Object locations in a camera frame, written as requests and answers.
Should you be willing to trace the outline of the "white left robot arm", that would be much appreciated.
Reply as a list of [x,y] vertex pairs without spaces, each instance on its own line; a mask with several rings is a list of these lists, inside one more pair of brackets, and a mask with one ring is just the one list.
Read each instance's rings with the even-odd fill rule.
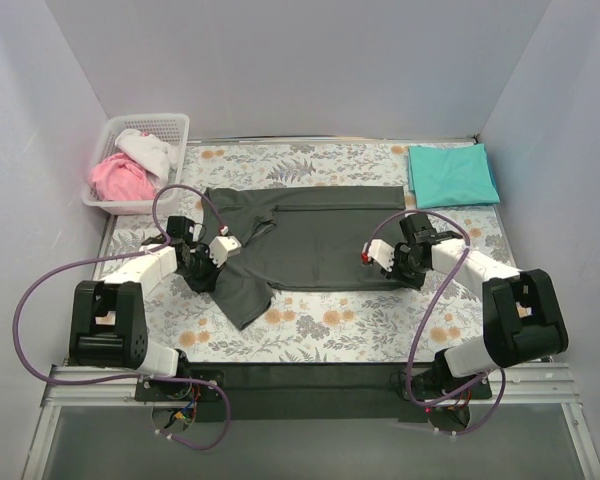
[[146,239],[139,255],[99,281],[75,289],[69,359],[83,366],[117,367],[158,377],[158,387],[173,400],[193,386],[179,366],[180,353],[149,338],[145,296],[172,274],[197,293],[211,293],[227,260],[241,249],[226,226],[205,243],[194,238],[196,222],[168,218],[164,233]]

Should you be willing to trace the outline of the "dark grey t-shirt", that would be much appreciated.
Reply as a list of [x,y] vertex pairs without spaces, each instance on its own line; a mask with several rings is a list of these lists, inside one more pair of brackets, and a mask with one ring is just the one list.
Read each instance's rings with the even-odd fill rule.
[[275,291],[391,291],[396,282],[363,265],[376,226],[405,207],[400,186],[207,189],[211,239],[226,222],[242,245],[211,297],[239,330],[261,316]]

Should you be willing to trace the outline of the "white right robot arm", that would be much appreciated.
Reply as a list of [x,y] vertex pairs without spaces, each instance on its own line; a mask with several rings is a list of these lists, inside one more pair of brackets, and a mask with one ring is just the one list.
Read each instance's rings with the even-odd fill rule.
[[541,269],[519,270],[470,246],[458,224],[447,231],[433,227],[431,213],[407,210],[396,215],[401,242],[373,238],[364,247],[363,261],[377,264],[386,278],[420,289],[430,272],[445,279],[434,297],[441,298],[451,282],[472,292],[482,304],[482,333],[435,354],[430,367],[405,369],[406,397],[425,406],[459,395],[488,373],[549,357],[567,350],[569,337],[549,274]]

